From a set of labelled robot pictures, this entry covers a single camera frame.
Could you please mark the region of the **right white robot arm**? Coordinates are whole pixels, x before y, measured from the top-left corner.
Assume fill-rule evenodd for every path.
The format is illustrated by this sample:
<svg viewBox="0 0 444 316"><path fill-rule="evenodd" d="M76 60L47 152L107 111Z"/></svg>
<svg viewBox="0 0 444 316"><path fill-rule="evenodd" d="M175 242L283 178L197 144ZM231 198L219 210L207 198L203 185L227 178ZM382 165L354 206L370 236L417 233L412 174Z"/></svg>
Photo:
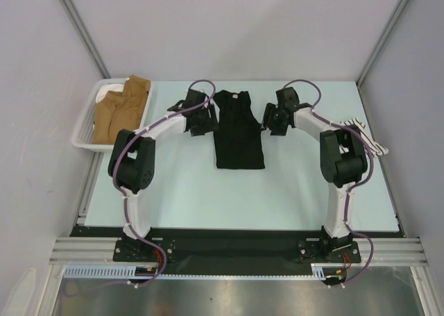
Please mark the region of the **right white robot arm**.
<svg viewBox="0 0 444 316"><path fill-rule="evenodd" d="M365 142L356 127L342 126L318 115L308 103L300 103L293 88L276 91L277 102L266 105L262 128L271 135L284 136L297 128L318 141L320 168L329 186L327 219L322 226L328 239L320 243L320 253L336 261L345 253L341 239L351 235L348 210L351 192L368 169Z"/></svg>

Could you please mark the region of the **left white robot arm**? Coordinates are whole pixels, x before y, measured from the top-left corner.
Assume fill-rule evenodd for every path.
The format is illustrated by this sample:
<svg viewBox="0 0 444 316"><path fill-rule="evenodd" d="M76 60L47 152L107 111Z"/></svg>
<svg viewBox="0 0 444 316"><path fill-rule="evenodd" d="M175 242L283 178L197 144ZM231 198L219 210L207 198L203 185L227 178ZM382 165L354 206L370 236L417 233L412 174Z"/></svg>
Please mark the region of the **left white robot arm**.
<svg viewBox="0 0 444 316"><path fill-rule="evenodd" d="M125 224L123 232L132 238L129 252L138 260L152 255L153 243L145 236L151 223L143 213L139 198L153 180L156 148L169 137L190 133L200 136L216 129L217 119L213 94L189 88L187 96L167 110L152 124L135 131L118 132L108 164L114 187L122 194Z"/></svg>

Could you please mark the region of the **striped white tank top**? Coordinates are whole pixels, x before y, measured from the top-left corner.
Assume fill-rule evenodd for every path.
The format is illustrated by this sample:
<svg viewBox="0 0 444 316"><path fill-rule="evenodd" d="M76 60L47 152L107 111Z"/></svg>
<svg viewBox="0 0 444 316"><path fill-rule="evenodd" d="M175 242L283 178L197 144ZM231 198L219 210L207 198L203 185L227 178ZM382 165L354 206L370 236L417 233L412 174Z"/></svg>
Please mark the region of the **striped white tank top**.
<svg viewBox="0 0 444 316"><path fill-rule="evenodd" d="M366 125L358 119L348 119L341 122L340 125L349 128L351 128L352 126L356 126L358 128L360 136L370 148L373 156L384 156L389 153L389 150L385 146L381 145L373 139L373 137L367 132Z"/></svg>

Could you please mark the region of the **black tank top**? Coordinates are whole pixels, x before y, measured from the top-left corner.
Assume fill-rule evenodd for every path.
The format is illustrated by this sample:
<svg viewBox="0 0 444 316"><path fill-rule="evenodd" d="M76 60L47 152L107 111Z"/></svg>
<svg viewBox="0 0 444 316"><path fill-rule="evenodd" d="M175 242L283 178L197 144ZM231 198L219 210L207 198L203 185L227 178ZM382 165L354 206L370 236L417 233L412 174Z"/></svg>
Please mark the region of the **black tank top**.
<svg viewBox="0 0 444 316"><path fill-rule="evenodd" d="M264 169L262 129L251 110L249 92L221 90L214 102L219 108L219 125L213 132L216 167Z"/></svg>

